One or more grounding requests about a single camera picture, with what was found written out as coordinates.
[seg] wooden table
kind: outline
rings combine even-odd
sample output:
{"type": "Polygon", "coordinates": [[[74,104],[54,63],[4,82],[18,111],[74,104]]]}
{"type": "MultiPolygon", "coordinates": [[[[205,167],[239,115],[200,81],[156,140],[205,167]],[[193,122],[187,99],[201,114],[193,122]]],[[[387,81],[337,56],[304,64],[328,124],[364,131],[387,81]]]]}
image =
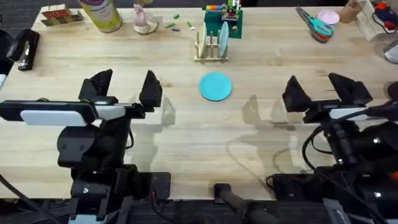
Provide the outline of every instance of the wooden table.
{"type": "MultiPolygon", "coordinates": [[[[306,10],[317,14],[321,8],[306,10]]],[[[336,98],[330,72],[361,80],[375,104],[385,99],[384,84],[397,79],[397,67],[379,56],[382,43],[368,42],[355,23],[338,24],[330,42],[319,44],[292,7],[245,9],[243,39],[230,40],[229,62],[200,64],[193,62],[196,33],[186,21],[200,27],[204,12],[147,11],[163,17],[159,30],[147,36],[134,32],[133,9],[119,10],[124,25],[110,34],[99,32],[86,15],[84,22],[56,27],[36,20],[33,30],[41,40],[34,70],[14,67],[0,100],[77,100],[84,78],[112,68],[109,95],[133,102],[146,71],[153,70],[164,102],[145,122],[132,123],[135,146],[125,163],[140,171],[169,171],[172,198],[211,198],[217,182],[230,183],[244,198],[272,198],[266,176],[308,170],[300,148],[314,125],[303,124],[302,114],[287,114],[281,100],[291,75],[316,100],[336,98]],[[169,22],[181,32],[165,29],[169,22]],[[198,92],[200,78],[213,71],[233,82],[231,96],[221,102],[198,92]]],[[[57,165],[61,130],[1,120],[0,173],[29,197],[68,198],[70,171],[57,165]]],[[[316,145],[328,149],[321,137],[316,145]]],[[[333,162],[309,151],[315,165],[333,162]]],[[[0,197],[15,195],[1,186],[0,197]]]]}

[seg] blue plate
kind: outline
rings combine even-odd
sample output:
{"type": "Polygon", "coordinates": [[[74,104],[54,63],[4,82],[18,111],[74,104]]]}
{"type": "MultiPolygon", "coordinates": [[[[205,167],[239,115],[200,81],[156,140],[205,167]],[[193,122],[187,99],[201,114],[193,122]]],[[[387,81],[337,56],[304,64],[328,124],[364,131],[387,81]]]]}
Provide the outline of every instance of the blue plate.
{"type": "Polygon", "coordinates": [[[211,101],[221,101],[229,96],[232,83],[220,72],[210,72],[203,76],[199,83],[200,94],[211,101]]]}

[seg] bottle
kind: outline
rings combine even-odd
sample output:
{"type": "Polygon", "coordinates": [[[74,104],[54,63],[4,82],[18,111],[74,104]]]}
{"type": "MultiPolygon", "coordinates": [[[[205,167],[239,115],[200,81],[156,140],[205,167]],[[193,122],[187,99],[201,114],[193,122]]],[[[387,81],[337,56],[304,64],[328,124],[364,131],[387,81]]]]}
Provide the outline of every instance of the bottle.
{"type": "Polygon", "coordinates": [[[101,32],[114,32],[123,24],[113,0],[79,0],[79,4],[101,32]]]}

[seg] stapler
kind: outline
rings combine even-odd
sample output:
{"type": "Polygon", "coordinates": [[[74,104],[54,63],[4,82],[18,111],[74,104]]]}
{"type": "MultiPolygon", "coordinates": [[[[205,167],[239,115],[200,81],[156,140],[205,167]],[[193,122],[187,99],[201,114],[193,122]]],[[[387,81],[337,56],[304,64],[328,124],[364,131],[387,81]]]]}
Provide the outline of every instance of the stapler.
{"type": "Polygon", "coordinates": [[[28,71],[33,67],[37,45],[39,44],[40,34],[30,29],[25,29],[19,33],[11,44],[6,57],[13,62],[19,62],[18,70],[28,71]]]}

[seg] black cable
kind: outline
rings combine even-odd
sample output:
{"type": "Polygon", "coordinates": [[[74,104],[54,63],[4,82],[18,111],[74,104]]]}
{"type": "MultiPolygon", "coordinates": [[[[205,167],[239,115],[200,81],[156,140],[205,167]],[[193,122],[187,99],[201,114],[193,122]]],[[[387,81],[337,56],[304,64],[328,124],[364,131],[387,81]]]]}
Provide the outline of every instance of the black cable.
{"type": "Polygon", "coordinates": [[[126,149],[131,149],[133,147],[133,145],[134,145],[134,138],[132,136],[131,128],[130,128],[130,131],[129,131],[129,136],[130,136],[130,139],[131,139],[131,145],[126,146],[126,149]]]}
{"type": "Polygon", "coordinates": [[[30,207],[34,208],[36,211],[40,212],[43,214],[45,217],[47,217],[49,220],[51,220],[55,224],[61,224],[60,221],[55,218],[49,211],[46,209],[38,206],[35,202],[33,202],[30,198],[26,197],[23,193],[21,193],[19,190],[17,190],[14,186],[12,186],[2,175],[0,175],[0,182],[7,187],[12,193],[17,195],[23,202],[28,204],[30,207]]]}
{"type": "Polygon", "coordinates": [[[361,199],[360,197],[358,197],[357,195],[355,195],[354,193],[352,193],[349,189],[347,189],[346,187],[340,185],[339,183],[335,182],[333,179],[331,179],[330,177],[328,177],[326,174],[320,172],[319,170],[317,170],[315,168],[314,165],[311,164],[311,162],[308,160],[307,157],[307,146],[310,143],[311,139],[313,139],[317,134],[319,134],[320,132],[322,132],[324,129],[327,129],[331,126],[333,126],[334,124],[340,123],[344,120],[365,114],[367,112],[367,110],[363,110],[363,111],[358,111],[355,113],[351,113],[351,114],[347,114],[345,116],[342,116],[336,120],[333,120],[331,122],[329,122],[327,125],[325,125],[324,127],[319,126],[317,129],[314,130],[314,132],[309,135],[309,137],[304,141],[303,143],[303,147],[302,147],[302,155],[303,155],[303,159],[305,161],[305,163],[309,166],[309,168],[311,168],[314,172],[316,172],[317,174],[320,174],[322,177],[324,177],[326,180],[328,180],[329,182],[331,182],[334,186],[340,188],[341,190],[344,190],[345,192],[349,193],[353,198],[355,198],[358,202],[360,202],[361,204],[363,204],[366,208],[369,209],[369,211],[371,213],[373,213],[373,215],[375,215],[375,217],[380,221],[380,223],[382,224],[388,224],[388,222],[386,221],[386,219],[375,209],[373,209],[370,205],[368,205],[368,203],[366,203],[363,199],[361,199]]]}
{"type": "Polygon", "coordinates": [[[312,145],[312,147],[313,147],[316,151],[318,151],[318,152],[320,152],[320,153],[333,155],[333,153],[332,153],[331,151],[324,151],[324,150],[321,150],[321,149],[318,149],[317,147],[315,147],[315,145],[313,144],[313,138],[311,139],[311,145],[312,145]]]}
{"type": "Polygon", "coordinates": [[[176,222],[175,220],[172,220],[171,218],[168,218],[168,217],[166,217],[165,215],[163,215],[163,211],[162,212],[158,212],[156,209],[155,209],[155,203],[154,203],[154,200],[155,200],[155,197],[154,197],[154,195],[156,195],[156,192],[154,191],[154,190],[152,190],[151,189],[151,191],[150,191],[150,194],[149,194],[149,197],[150,197],[150,205],[151,205],[151,207],[152,207],[152,210],[156,213],[156,215],[158,215],[160,218],[163,218],[164,220],[166,220],[166,221],[168,221],[169,223],[172,223],[172,224],[181,224],[181,223],[179,223],[179,222],[176,222]]]}
{"type": "Polygon", "coordinates": [[[382,28],[387,34],[395,34],[395,33],[398,31],[398,29],[395,29],[394,31],[389,32],[388,30],[386,30],[386,28],[384,28],[384,25],[383,25],[383,24],[380,24],[380,23],[374,18],[374,15],[376,15],[375,12],[372,14],[372,19],[373,19],[373,21],[374,21],[377,25],[381,26],[381,28],[382,28]]]}

